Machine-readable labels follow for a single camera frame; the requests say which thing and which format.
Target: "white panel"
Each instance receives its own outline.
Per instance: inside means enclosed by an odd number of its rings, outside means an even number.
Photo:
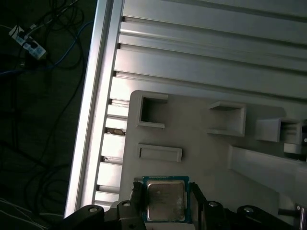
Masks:
[[[95,201],[104,201],[104,202],[108,202],[108,203],[113,203],[115,201],[118,201],[118,194],[96,192],[95,193]]]
[[[121,165],[100,163],[97,184],[119,188],[121,168]]]
[[[124,155],[125,137],[112,134],[104,134],[101,155],[122,159]]]
[[[197,57],[118,50],[115,70],[288,97],[307,98],[307,78]]]
[[[212,48],[223,48],[229,51],[246,52],[248,56],[263,55],[275,58],[304,58],[306,61],[307,50],[303,47],[289,46],[263,40],[250,39],[249,37],[235,37],[210,31],[191,30],[174,26],[160,26],[156,24],[123,22],[120,26],[123,34],[156,38],[155,42],[169,40],[181,42],[182,46],[188,44],[206,45]]]
[[[307,44],[307,24],[162,0],[126,0],[124,16]]]
[[[122,107],[110,104],[107,107],[107,115],[114,117],[128,118],[128,107]]]
[[[107,117],[106,127],[126,130],[127,120],[123,118],[117,118],[117,117]]]
[[[215,91],[210,88],[201,88],[201,86],[186,85],[182,82],[159,82],[149,80],[138,80],[114,77],[112,81],[110,98],[129,100],[130,95],[135,90],[144,90],[169,94],[180,94],[194,97],[207,97],[216,100],[228,100],[242,103],[263,104],[279,106],[285,108],[288,118],[305,119],[307,107],[302,103],[295,103],[287,100],[274,99],[270,97],[257,96],[247,93],[233,93],[224,91]]]
[[[305,0],[200,0],[246,9],[307,17]]]
[[[200,46],[190,44],[179,44],[173,41],[164,41],[139,36],[120,35],[121,44],[144,46],[162,50],[177,51],[181,53],[194,54],[206,57],[221,58],[257,65],[278,67],[291,70],[307,71],[306,60],[290,59],[289,57],[270,56],[233,49],[225,49],[211,46]]]

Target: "dark floor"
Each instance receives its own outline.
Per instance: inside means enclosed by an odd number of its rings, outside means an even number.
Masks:
[[[12,28],[16,25],[16,17],[18,17],[20,26],[23,29],[28,28],[50,11],[49,2],[46,0],[0,0],[0,24]],[[94,19],[96,0],[79,0],[76,6],[84,12],[83,24]],[[64,22],[67,21],[65,17],[70,18],[71,12],[67,10],[65,14],[66,16],[62,18]],[[75,20],[78,22],[80,19],[81,12],[79,11]],[[78,24],[76,30],[79,30],[80,27],[81,25]],[[0,53],[6,57],[1,58],[0,64],[0,228],[39,229],[35,225],[4,214],[3,212],[30,221],[13,206],[3,203],[1,198],[31,209],[32,213],[25,213],[32,220],[45,227],[50,227],[61,217],[43,216],[40,218],[37,213],[52,212],[62,215],[64,213],[83,80],[67,109],[63,113],[62,111],[73,96],[80,77],[84,78],[84,75],[81,76],[82,62],[70,70],[56,67],[18,75],[1,75],[4,70],[14,69],[16,63],[21,63],[25,57],[25,52],[22,52],[18,58],[21,46],[10,39],[8,32],[8,29],[0,27]],[[85,64],[91,34],[92,24],[87,26],[80,35]],[[66,29],[51,31],[47,35],[45,26],[37,33],[33,33],[32,37],[39,44],[44,44],[47,37],[44,48],[53,61],[63,56],[74,41],[73,36]],[[59,66],[71,66],[78,61],[79,57],[80,50],[78,46],[74,46]],[[42,66],[39,68],[42,69],[44,65],[50,66],[51,63],[47,61],[40,65]],[[14,104],[11,103],[11,99],[14,87],[17,89],[17,113],[12,112]],[[48,169],[37,166],[30,172],[26,172],[32,169],[35,163],[21,156],[19,150],[35,159],[41,158],[41,162]]]

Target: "rectangular slot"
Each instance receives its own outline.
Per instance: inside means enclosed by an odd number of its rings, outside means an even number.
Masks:
[[[138,157],[148,160],[181,162],[182,149],[139,144]]]
[[[281,121],[279,141],[284,143],[296,143],[297,123]]]
[[[148,93],[141,95],[137,114],[137,125],[165,128],[164,113],[167,99],[168,96],[165,94]]]
[[[219,101],[211,104],[208,109],[212,110],[216,121],[207,130],[207,133],[244,136],[246,118],[245,104]]]
[[[287,118],[258,120],[256,123],[256,139],[301,144],[302,123]]]

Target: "black cable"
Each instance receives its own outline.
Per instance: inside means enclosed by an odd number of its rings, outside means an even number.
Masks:
[[[60,170],[63,169],[68,169],[70,168],[69,164],[62,164],[62,165],[58,165],[58,166],[54,166],[52,168],[46,169],[44,171],[38,172],[37,174],[35,174],[33,177],[30,178],[30,180],[26,183],[26,185],[24,186],[24,202],[27,206],[27,208],[38,218],[40,218],[41,220],[43,220],[44,222],[53,225],[54,222],[52,222],[51,220],[49,220],[48,218],[46,218],[45,216],[39,215],[39,207],[38,207],[38,201],[41,201],[41,205],[44,208],[44,205],[42,204],[42,199],[43,196],[41,194],[41,191],[43,189],[43,187],[50,182],[50,179],[56,175]],[[29,196],[28,193],[28,188],[29,187],[33,187],[34,186],[34,182],[38,179],[38,189],[35,193],[34,196],[34,203],[33,205],[30,204],[29,200],[31,200],[31,197]]]
[[[9,11],[9,12],[11,12],[11,13],[14,15],[14,17],[16,18],[16,27],[15,27],[15,30],[13,31],[13,33],[10,35],[10,37],[9,37],[7,40],[5,40],[4,42],[1,43],[1,45],[4,45],[4,44],[8,43],[8,42],[11,40],[11,38],[13,37],[13,35],[16,33],[16,31],[19,30],[20,19],[19,19],[19,17],[14,13],[14,11],[12,11],[10,8],[8,8],[7,6],[5,6],[5,5],[2,4],[2,3],[1,3],[1,5],[2,5],[2,8],[3,8],[3,9],[6,8],[6,10]]]
[[[46,165],[43,162],[37,160],[36,158],[30,156],[29,154],[21,151],[20,149],[12,146],[11,144],[7,143],[6,141],[0,140],[0,145],[2,145],[3,147],[6,147],[7,149],[10,149],[12,152],[17,153],[18,155],[23,156],[24,158],[28,159],[29,161],[34,162],[36,165],[39,165],[43,168],[48,168],[48,165]]]
[[[73,34],[73,32],[71,32],[71,31],[69,31],[69,30],[67,30],[67,31],[73,36],[73,38],[75,38],[75,35]],[[77,94],[78,89],[79,89],[79,87],[80,87],[80,85],[81,85],[81,83],[82,83],[82,81],[83,81],[83,77],[84,77],[84,74],[85,74],[85,60],[84,60],[84,53],[83,53],[82,45],[81,45],[81,42],[80,42],[79,38],[77,38],[77,44],[78,44],[78,47],[79,47],[79,49],[80,49],[81,56],[82,56],[82,71],[81,71],[81,75],[80,75],[80,80],[79,80],[79,82],[78,82],[78,84],[77,84],[77,86],[76,86],[76,88],[75,88],[75,91],[73,92],[72,96],[70,97],[70,99],[69,99],[68,102],[66,103],[65,107],[62,109],[62,111],[61,111],[60,114],[58,115],[58,117],[57,117],[57,119],[56,119],[56,121],[55,121],[55,123],[54,123],[54,125],[53,125],[53,127],[52,127],[52,129],[51,129],[51,131],[50,131],[50,133],[49,133],[49,136],[48,136],[48,138],[47,138],[47,141],[46,141],[44,150],[43,150],[42,155],[41,155],[41,157],[40,157],[40,159],[39,159],[40,161],[43,159],[43,157],[44,157],[44,155],[45,155],[45,153],[46,153],[46,151],[47,151],[47,148],[48,148],[49,142],[50,142],[50,140],[51,140],[52,134],[53,134],[53,132],[55,131],[55,129],[57,128],[58,123],[59,123],[59,121],[60,121],[62,115],[64,114],[64,112],[66,111],[66,109],[68,108],[68,106],[70,105],[70,103],[72,102],[72,100],[74,99],[74,97],[75,97],[75,95]]]
[[[83,21],[84,21],[84,12],[81,9],[76,8],[75,4],[70,6],[71,9],[67,9],[66,14],[64,14],[66,11],[63,14],[59,14],[59,11],[63,10],[63,9],[60,10],[60,6],[62,6],[63,4],[58,4],[56,2],[56,0],[51,0],[50,5],[52,7],[53,12],[49,15],[51,15],[53,20],[52,20],[52,22],[50,22],[46,26],[46,31],[45,31],[45,34],[44,34],[44,36],[45,36],[44,47],[47,47],[46,43],[48,41],[49,34],[51,32],[53,32],[55,29],[58,29],[58,28],[54,28],[55,26],[58,26],[58,25],[61,26],[60,29],[65,29],[73,37],[73,39],[75,39],[76,34],[77,34],[77,28],[75,28],[75,26],[78,23],[83,23]],[[77,14],[80,14],[78,12],[81,12],[81,20],[76,22]],[[67,18],[67,20],[65,22],[61,20],[60,17],[62,17],[62,16]],[[74,99],[75,95],[77,94],[79,87],[82,84],[82,81],[83,81],[84,76],[85,76],[86,63],[85,63],[82,44],[81,44],[79,38],[77,38],[76,43],[78,45],[78,49],[79,49],[79,52],[80,52],[80,57],[79,57],[78,61],[75,64],[73,64],[72,66],[68,66],[68,67],[57,66],[57,67],[61,68],[61,69],[74,69],[77,66],[79,66],[80,63],[82,63],[80,78],[79,78],[79,81],[76,85],[76,88],[75,88],[72,96],[69,98],[66,105],[64,106],[64,108],[59,113],[53,127],[51,128],[51,131],[50,131],[50,133],[47,137],[47,140],[46,140],[46,143],[45,143],[45,146],[44,146],[44,150],[42,152],[42,155],[39,158],[40,161],[43,159],[44,155],[47,152],[51,137],[52,137],[54,131],[56,130],[62,115],[65,113],[66,109],[71,104],[72,100]],[[57,155],[54,154],[53,159],[51,159],[51,161],[48,163],[48,165],[49,165],[48,170],[45,170],[43,172],[39,172],[37,175],[35,175],[33,178],[31,178],[29,180],[29,182],[26,184],[26,186],[24,188],[24,199],[26,200],[26,199],[28,199],[27,189],[29,188],[29,186],[33,185],[33,183],[35,181],[38,180],[38,187],[37,187],[37,190],[36,190],[36,193],[35,193],[34,203],[31,205],[29,202],[27,202],[27,205],[28,205],[29,209],[32,210],[37,215],[37,217],[39,217],[40,219],[42,219],[43,221],[45,221],[46,223],[49,223],[49,224],[52,224],[52,221],[50,221],[45,216],[40,216],[38,214],[39,210],[42,207],[46,211],[54,213],[54,211],[51,210],[48,207],[47,204],[49,204],[51,202],[52,204],[58,204],[58,205],[62,206],[65,203],[65,200],[66,200],[65,194],[63,194],[60,191],[58,191],[57,189],[55,189],[55,188],[57,188],[56,185],[59,184],[59,183],[66,183],[66,186],[68,186],[68,182],[65,181],[65,180],[53,179],[56,176],[56,174],[62,169],[59,166],[52,167],[52,165],[55,162],[56,157],[57,157]],[[29,171],[34,170],[34,168],[36,166],[37,165],[35,164]]]

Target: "cable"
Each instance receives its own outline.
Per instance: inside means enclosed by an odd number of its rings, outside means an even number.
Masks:
[[[29,161],[35,162],[36,165],[39,165],[43,168],[48,168],[48,165],[42,163],[41,161],[35,159],[34,157],[30,156],[29,154],[17,149],[16,147],[12,146],[11,144],[7,143],[6,141],[0,140],[0,145],[10,149],[11,151],[23,156],[24,158],[28,159]]]
[[[5,204],[7,204],[7,205],[13,206],[13,208],[15,208],[18,212],[20,212],[21,214],[23,214],[25,217],[27,217],[32,223],[34,223],[34,224],[36,224],[36,225],[38,225],[38,226],[40,226],[40,227],[42,227],[42,228],[46,228],[45,226],[42,226],[42,225],[36,223],[35,221],[33,221],[27,214],[25,214],[24,212],[22,212],[21,210],[19,210],[15,205],[12,205],[10,202],[6,201],[6,200],[3,199],[3,198],[0,198],[0,199],[1,199],[0,202],[5,203]]]
[[[41,215],[41,216],[55,216],[55,217],[61,217],[61,218],[64,217],[63,215],[54,214],[54,213],[40,213],[39,215]]]
[[[25,219],[22,219],[22,218],[19,218],[19,217],[16,217],[16,216],[10,215],[10,214],[8,214],[8,213],[6,213],[6,212],[2,211],[2,210],[0,210],[0,212],[1,212],[1,213],[3,213],[4,215],[9,216],[9,217],[12,217],[12,218],[15,218],[15,219],[21,220],[21,221],[26,222],[26,223],[28,223],[28,224],[31,224],[31,225],[33,225],[33,226],[35,226],[35,227],[38,227],[38,228],[40,228],[41,230],[47,229],[46,227],[44,227],[44,226],[42,226],[42,225],[39,225],[39,224],[36,224],[36,223],[30,222],[30,221],[28,221],[28,220],[25,220]]]
[[[1,197],[0,197],[0,202],[1,202],[1,203],[5,203],[5,204],[7,204],[7,205],[11,205],[11,206],[13,206],[15,209],[17,209],[18,211],[20,211],[19,209],[21,209],[21,210],[23,210],[23,211],[32,213],[30,210],[28,210],[28,209],[26,209],[26,208],[24,208],[24,207],[21,207],[21,206],[19,206],[19,205],[13,204],[13,203],[11,203],[10,201],[7,201],[6,199],[1,198]],[[56,213],[39,213],[39,215],[42,215],[42,216],[56,216],[56,217],[62,217],[62,218],[64,217],[63,215],[56,214]]]
[[[8,8],[7,6],[5,6],[4,4],[2,4],[1,3],[1,5],[3,6],[3,8],[6,8],[7,9],[7,11],[9,11],[9,12],[11,12],[13,15],[14,15],[14,17],[16,17],[16,27],[15,27],[15,30],[14,30],[14,32],[10,35],[10,37],[7,39],[7,40],[5,40],[1,45],[3,45],[3,44],[6,44],[8,41],[10,41],[10,39],[13,37],[13,35],[16,33],[16,31],[17,31],[17,33],[19,33],[19,25],[20,25],[20,19],[18,18],[18,16],[10,9],[10,8]]]
[[[6,26],[6,25],[1,25],[1,24],[0,24],[0,27],[7,28],[7,29],[9,29],[9,30],[12,30],[12,29],[13,29],[13,28],[10,28],[10,27],[8,27],[8,26]]]
[[[46,26],[47,24],[51,23],[53,20],[59,18],[66,10],[68,10],[70,8],[70,6],[74,5],[75,3],[77,3],[79,0],[75,0],[73,1],[71,4],[69,4],[66,8],[64,8],[63,10],[61,10],[61,12],[59,14],[57,14],[57,16],[55,18],[50,19],[48,22],[35,27],[34,29],[32,29],[29,33],[26,34],[26,36],[30,36],[32,33],[34,33],[35,31],[37,31],[38,29],[42,28],[43,26]]]
[[[52,66],[47,66],[43,69],[35,69],[35,70],[9,70],[9,71],[5,71],[0,73],[0,76],[6,75],[6,74],[10,74],[10,73],[18,73],[18,72],[34,72],[34,71],[44,71],[44,70],[48,70],[48,69],[52,69],[54,67],[56,67],[68,54],[69,52],[72,50],[72,48],[74,47],[74,45],[77,42],[78,37],[80,36],[80,33],[90,24],[92,24],[93,21],[86,23],[84,26],[81,27],[81,29],[78,31],[75,40],[73,41],[73,43],[71,44],[71,46],[69,47],[69,49],[66,51],[66,53]]]

